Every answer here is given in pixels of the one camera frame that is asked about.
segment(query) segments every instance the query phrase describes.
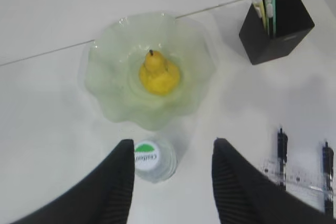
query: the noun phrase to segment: pen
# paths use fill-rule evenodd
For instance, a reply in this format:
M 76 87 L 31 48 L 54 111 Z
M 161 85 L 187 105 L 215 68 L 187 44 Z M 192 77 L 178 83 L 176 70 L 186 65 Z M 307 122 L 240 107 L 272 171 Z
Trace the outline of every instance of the pen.
M 288 136 L 282 131 L 282 128 L 280 128 L 280 131 L 278 132 L 279 186 L 283 190 L 286 190 L 285 167 L 287 163 L 287 143 Z
M 267 15 L 267 32 L 270 38 L 276 36 L 276 7 L 275 0 L 265 0 L 266 15 Z
M 324 194 L 324 212 L 326 215 L 333 217 L 334 216 L 334 207 L 333 207 L 333 190 L 332 190 L 332 179 L 334 177 L 333 170 L 333 159 L 334 151 L 328 146 L 328 142 L 322 149 L 323 157 L 323 175 L 325 182 L 325 189 L 328 192 Z
M 259 16 L 261 18 L 264 29 L 266 30 L 266 15 L 263 0 L 252 0 L 252 4 Z

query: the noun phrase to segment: pen holder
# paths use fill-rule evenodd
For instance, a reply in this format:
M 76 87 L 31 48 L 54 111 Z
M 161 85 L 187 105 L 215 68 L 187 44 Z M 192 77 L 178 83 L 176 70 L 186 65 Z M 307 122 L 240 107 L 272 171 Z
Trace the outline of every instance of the pen holder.
M 276 1 L 276 36 L 270 38 L 251 5 L 239 32 L 253 65 L 289 55 L 315 26 L 301 0 Z

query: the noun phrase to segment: glass bowl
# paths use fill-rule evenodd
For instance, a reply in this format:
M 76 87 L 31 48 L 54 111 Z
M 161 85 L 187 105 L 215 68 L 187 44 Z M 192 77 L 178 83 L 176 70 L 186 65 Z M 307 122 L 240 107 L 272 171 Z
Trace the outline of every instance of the glass bowl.
M 180 84 L 166 96 L 148 93 L 140 82 L 139 69 L 150 49 L 180 69 Z M 110 121 L 132 121 L 155 131 L 197 110 L 213 71 L 195 25 L 166 13 L 146 13 L 120 19 L 92 43 L 85 85 Z

